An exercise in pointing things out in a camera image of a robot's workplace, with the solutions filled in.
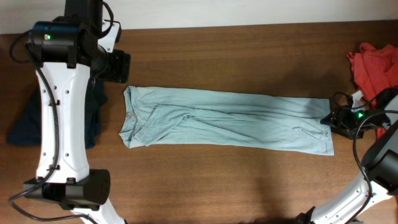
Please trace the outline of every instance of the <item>navy fabric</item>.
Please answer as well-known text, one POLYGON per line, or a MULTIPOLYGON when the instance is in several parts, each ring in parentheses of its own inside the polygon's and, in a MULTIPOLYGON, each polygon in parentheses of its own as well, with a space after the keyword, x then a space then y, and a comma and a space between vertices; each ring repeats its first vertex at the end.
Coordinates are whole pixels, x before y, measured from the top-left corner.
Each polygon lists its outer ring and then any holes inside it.
MULTIPOLYGON (((107 101, 104 83, 97 81, 94 88, 87 90, 85 100, 85 146, 95 146, 95 137, 101 134, 100 107, 107 101)), ((40 91, 37 88, 25 107, 19 120, 13 125, 6 138, 16 146, 40 146, 42 142, 42 112, 40 91)))

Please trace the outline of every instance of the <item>wood surface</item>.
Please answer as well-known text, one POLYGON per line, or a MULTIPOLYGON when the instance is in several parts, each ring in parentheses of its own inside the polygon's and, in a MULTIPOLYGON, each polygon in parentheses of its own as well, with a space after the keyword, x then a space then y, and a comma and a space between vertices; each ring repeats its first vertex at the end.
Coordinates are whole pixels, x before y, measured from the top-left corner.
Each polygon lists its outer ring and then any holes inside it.
MULTIPOLYGON (((15 37, 0 36, 0 222, 36 223, 7 202, 34 177, 40 153, 5 140, 37 86, 33 66, 8 57, 15 37)), ((105 85, 109 100, 101 109, 103 131, 87 150, 90 167, 110 171, 110 199, 129 223, 237 223, 306 212, 358 173, 352 141, 333 135, 335 156, 210 145, 128 149, 118 135, 123 91, 135 85, 329 98, 354 92, 346 53, 358 51, 361 42, 397 45, 398 22, 124 30, 116 49, 131 54, 129 82, 105 85)), ((21 45, 16 55, 25 57, 21 45)), ((360 154, 373 142, 374 133, 366 133, 360 154)), ((35 200, 17 203, 38 216, 69 214, 35 200)), ((379 203, 360 219, 397 223, 396 203, 379 203)))

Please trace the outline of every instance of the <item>light blue cloth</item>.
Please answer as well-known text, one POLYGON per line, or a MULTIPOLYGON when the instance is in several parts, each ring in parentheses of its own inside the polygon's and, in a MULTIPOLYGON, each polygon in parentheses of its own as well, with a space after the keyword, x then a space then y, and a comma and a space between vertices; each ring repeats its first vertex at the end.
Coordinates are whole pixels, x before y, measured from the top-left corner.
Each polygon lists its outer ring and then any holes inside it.
POLYGON ((219 144, 333 155, 329 100, 129 86, 119 133, 129 148, 219 144))

